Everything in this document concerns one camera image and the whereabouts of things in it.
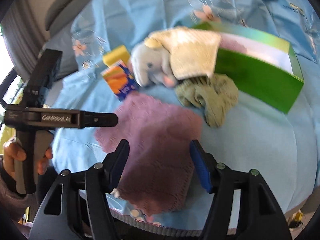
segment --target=green box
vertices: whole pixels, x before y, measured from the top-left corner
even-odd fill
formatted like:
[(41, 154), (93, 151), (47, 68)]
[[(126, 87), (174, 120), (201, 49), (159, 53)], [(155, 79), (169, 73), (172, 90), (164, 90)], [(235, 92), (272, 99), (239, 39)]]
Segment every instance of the green box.
[(292, 74), (261, 59), (220, 48), (215, 73), (229, 76), (239, 90), (259, 98), (285, 114), (289, 112), (304, 80), (297, 56), (288, 41), (241, 25), (212, 22), (201, 23), (194, 28), (249, 38), (288, 54)]

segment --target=person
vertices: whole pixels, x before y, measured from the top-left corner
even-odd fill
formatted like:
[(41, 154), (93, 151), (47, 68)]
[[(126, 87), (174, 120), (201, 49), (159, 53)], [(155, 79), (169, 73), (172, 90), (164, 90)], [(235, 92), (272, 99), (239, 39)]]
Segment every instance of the person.
[(3, 153), (0, 155), (0, 203), (7, 210), (18, 229), (28, 238), (30, 227), (21, 225), (18, 221), (23, 217), (26, 208), (31, 205), (33, 197), (37, 198), (38, 203), (42, 202), (57, 176), (54, 168), (49, 166), (49, 160), (53, 157), (52, 148), (49, 147), (44, 157), (37, 163), (37, 171), (41, 176), (36, 196), (22, 195), (16, 191), (14, 160), (24, 161), (27, 157), (25, 151), (11, 139), (4, 143)]

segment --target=gray curtain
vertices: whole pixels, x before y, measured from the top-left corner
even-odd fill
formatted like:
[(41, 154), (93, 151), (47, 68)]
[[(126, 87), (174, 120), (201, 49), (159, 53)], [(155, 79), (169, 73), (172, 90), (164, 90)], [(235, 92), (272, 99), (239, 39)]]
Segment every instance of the gray curtain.
[(1, 22), (4, 42), (18, 75), (28, 80), (36, 66), (44, 36), (37, 27), (28, 0), (15, 0)]

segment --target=open cardboard box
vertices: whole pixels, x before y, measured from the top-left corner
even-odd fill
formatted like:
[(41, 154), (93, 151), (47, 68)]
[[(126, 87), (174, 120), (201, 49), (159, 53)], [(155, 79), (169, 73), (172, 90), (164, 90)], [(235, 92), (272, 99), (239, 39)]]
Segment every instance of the open cardboard box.
[(201, 23), (195, 29), (219, 32), (236, 40), (248, 52), (220, 48), (215, 73), (229, 76), (239, 90), (287, 114), (297, 99), (303, 76), (292, 45), (277, 36), (226, 23)]

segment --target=person's left hand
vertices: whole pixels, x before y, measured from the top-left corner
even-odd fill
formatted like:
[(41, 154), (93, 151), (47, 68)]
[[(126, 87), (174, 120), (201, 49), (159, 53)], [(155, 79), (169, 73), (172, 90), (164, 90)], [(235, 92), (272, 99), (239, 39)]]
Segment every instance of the person's left hand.
[[(2, 160), (3, 168), (5, 171), (15, 179), (14, 173), (14, 160), (23, 162), (27, 155), (21, 146), (15, 143), (13, 140), (10, 140), (3, 145), (4, 147), (4, 158)], [(49, 159), (52, 159), (52, 149), (49, 147), (45, 152), (44, 157), (39, 160), (37, 164), (38, 173), (40, 175), (45, 174), (49, 166)]]

